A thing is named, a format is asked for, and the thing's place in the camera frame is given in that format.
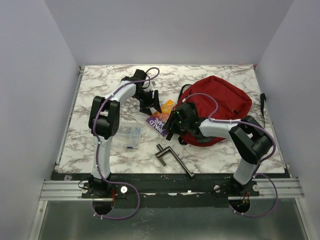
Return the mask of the purple orange Roald Dahl book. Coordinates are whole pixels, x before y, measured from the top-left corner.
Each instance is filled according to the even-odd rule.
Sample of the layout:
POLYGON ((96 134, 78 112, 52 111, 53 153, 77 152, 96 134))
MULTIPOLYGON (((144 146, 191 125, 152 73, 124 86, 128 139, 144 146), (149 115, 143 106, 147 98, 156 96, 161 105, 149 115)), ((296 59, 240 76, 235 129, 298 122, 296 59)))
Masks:
POLYGON ((158 134, 163 137, 168 134, 168 131, 164 128, 167 123, 172 109, 176 106, 176 103, 169 99, 166 103, 161 106, 161 113, 158 111, 153 113, 147 120, 146 123, 155 130, 158 134))

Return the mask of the red backpack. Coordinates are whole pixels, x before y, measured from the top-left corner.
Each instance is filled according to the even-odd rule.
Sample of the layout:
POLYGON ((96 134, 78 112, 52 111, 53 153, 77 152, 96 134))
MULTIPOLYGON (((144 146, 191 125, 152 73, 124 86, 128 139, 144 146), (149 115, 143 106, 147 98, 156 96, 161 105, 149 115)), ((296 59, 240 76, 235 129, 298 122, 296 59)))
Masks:
MULTIPOLYGON (((177 105, 195 103, 200 117, 212 117, 217 120, 236 120, 248 116, 252 107, 251 98, 241 89, 217 76, 209 76, 194 84, 186 84, 181 88, 177 105)), ((178 135, 180 144, 196 147, 209 147, 225 139, 217 138, 208 144, 194 145, 193 139, 183 141, 178 135)))

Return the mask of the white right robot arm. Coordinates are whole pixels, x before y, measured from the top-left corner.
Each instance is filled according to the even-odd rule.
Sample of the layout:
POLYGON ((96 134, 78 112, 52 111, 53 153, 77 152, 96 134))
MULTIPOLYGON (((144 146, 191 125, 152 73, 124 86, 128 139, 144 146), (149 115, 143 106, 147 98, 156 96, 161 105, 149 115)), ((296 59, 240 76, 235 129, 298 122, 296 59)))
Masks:
POLYGON ((191 102, 180 104, 167 117, 151 115, 146 122, 168 141, 174 134, 193 138, 194 145, 218 138, 232 140, 241 157, 230 183, 230 191, 236 196, 247 192, 260 164, 276 150, 274 138, 252 116, 229 120, 200 117, 191 102))

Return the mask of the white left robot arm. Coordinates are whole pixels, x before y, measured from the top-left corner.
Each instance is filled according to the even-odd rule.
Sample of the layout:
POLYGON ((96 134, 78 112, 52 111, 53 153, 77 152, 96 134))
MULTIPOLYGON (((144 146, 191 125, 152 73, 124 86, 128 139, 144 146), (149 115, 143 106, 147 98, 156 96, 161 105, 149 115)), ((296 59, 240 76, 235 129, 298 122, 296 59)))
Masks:
POLYGON ((95 137, 95 163, 88 179, 88 185, 101 198, 107 197, 111 191, 110 153, 113 137, 120 126, 120 109, 128 99, 139 101, 139 111, 148 116, 151 109, 161 113, 159 91, 153 90, 148 72, 159 71, 151 67, 147 71, 137 69, 133 76, 125 76, 118 87, 105 96, 95 96, 89 115, 88 127, 95 137))

